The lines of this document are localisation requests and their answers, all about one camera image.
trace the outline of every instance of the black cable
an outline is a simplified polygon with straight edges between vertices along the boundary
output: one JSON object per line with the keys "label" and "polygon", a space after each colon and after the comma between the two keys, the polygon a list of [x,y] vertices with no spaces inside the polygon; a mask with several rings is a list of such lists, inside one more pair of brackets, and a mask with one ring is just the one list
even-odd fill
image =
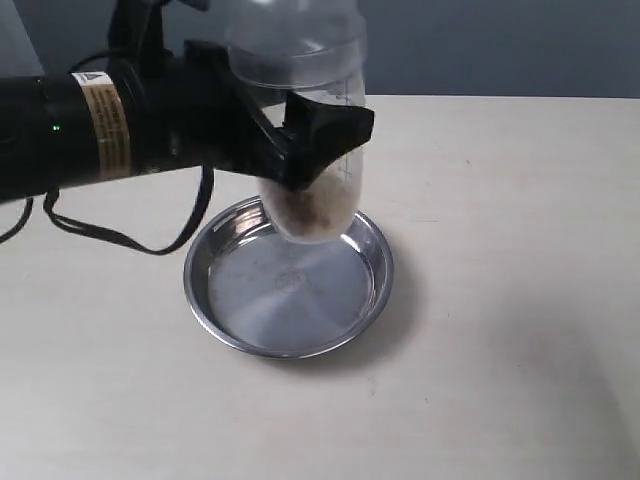
{"label": "black cable", "polygon": [[94,53],[93,55],[89,55],[88,57],[80,60],[78,63],[76,63],[73,67],[69,69],[69,73],[75,73],[85,65],[91,62],[95,62],[96,60],[102,60],[103,58],[124,56],[128,52],[129,51],[126,48],[109,48],[106,50],[101,50],[99,52]]}
{"label": "black cable", "polygon": [[[108,58],[123,53],[126,53],[126,51],[103,50],[78,62],[73,66],[71,71],[75,72],[94,60]],[[53,211],[53,208],[55,207],[57,201],[60,199],[59,189],[55,189],[47,193],[44,199],[43,208],[45,213],[51,220],[51,223],[67,233],[80,235],[82,237],[91,238],[94,240],[100,240],[121,247],[131,248],[148,255],[164,256],[169,255],[182,248],[196,233],[196,231],[202,224],[204,216],[207,213],[207,209],[209,208],[209,204],[211,203],[214,185],[215,177],[213,169],[203,164],[200,188],[198,189],[198,196],[191,212],[191,216],[187,220],[187,223],[185,224],[178,238],[167,248],[163,248],[161,250],[149,249],[136,242],[131,237],[128,237],[120,232],[116,232],[115,230],[110,230],[108,228],[91,225],[89,223],[80,222],[72,218],[58,215]]]}
{"label": "black cable", "polygon": [[18,220],[18,223],[15,224],[11,230],[0,235],[0,244],[8,242],[13,237],[15,237],[18,233],[22,231],[22,229],[27,225],[29,218],[31,218],[31,214],[33,213],[33,198],[27,198],[27,202],[24,206],[24,210],[22,211],[22,216]]}

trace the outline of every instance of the white table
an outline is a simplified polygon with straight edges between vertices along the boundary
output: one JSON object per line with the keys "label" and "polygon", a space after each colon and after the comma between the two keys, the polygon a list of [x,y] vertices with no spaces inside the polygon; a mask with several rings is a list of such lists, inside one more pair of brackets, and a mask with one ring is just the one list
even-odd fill
{"label": "white table", "polygon": [[[38,209],[0,248],[0,478],[639,478],[640,102],[372,107],[362,209],[397,283],[324,358],[232,351],[186,305],[186,250],[75,238]],[[60,210],[162,246],[197,182],[69,191]],[[209,216],[253,194],[220,174]]]}

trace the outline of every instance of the yellow label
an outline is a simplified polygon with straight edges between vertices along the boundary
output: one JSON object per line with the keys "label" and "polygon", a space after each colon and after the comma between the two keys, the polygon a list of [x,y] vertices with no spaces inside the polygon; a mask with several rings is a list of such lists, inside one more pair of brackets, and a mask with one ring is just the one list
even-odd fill
{"label": "yellow label", "polygon": [[104,72],[74,73],[93,118],[100,155],[100,179],[132,175],[131,136],[122,100],[111,77]]}

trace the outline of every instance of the clear plastic cup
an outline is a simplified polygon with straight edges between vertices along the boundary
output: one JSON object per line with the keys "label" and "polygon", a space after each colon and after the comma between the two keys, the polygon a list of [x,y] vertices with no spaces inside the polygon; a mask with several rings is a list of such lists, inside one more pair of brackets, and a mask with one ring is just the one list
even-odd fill
{"label": "clear plastic cup", "polygon": [[[355,0],[235,0],[227,32],[231,67],[253,86],[294,90],[320,103],[366,106],[366,22]],[[285,105],[265,113],[276,126]],[[336,240],[351,226],[363,180],[363,148],[332,164],[303,192],[259,180],[275,228],[295,243]]]}

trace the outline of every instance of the stainless steel plate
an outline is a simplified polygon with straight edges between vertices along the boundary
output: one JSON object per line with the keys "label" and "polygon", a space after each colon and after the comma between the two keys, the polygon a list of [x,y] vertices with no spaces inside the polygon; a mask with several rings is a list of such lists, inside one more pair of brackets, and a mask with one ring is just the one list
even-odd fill
{"label": "stainless steel plate", "polygon": [[218,215],[187,256],[187,299],[227,345],[268,358],[306,358],[364,332],[385,308],[393,257],[358,213],[340,241],[297,245],[278,235],[259,198]]}

